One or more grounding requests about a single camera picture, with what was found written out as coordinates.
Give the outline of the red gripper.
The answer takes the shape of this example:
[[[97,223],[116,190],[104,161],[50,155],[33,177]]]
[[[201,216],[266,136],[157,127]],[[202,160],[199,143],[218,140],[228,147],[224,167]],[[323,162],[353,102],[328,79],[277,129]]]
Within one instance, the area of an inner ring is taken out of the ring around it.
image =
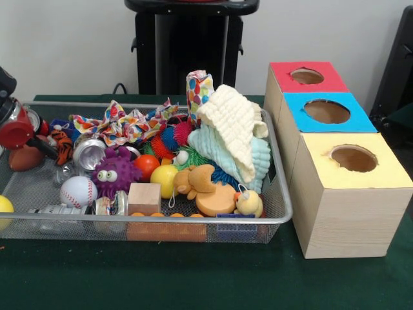
[[[6,149],[18,149],[27,144],[53,160],[58,157],[57,151],[48,142],[34,136],[34,128],[20,103],[4,103],[1,107],[0,135],[1,145]]]

